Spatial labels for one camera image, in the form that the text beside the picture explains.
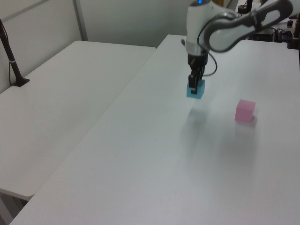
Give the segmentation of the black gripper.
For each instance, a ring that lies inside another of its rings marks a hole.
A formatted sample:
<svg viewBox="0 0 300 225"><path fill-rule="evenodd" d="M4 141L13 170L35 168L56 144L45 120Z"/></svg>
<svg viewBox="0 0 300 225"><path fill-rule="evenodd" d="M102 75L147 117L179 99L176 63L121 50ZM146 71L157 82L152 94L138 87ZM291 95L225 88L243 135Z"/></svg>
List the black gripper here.
<svg viewBox="0 0 300 225"><path fill-rule="evenodd" d="M200 56L187 55L187 62L191 68L191 74L188 76L188 87L191 94L197 94L197 77L194 74L198 74L198 81L202 80L205 66L208 62L208 54Z"/></svg>

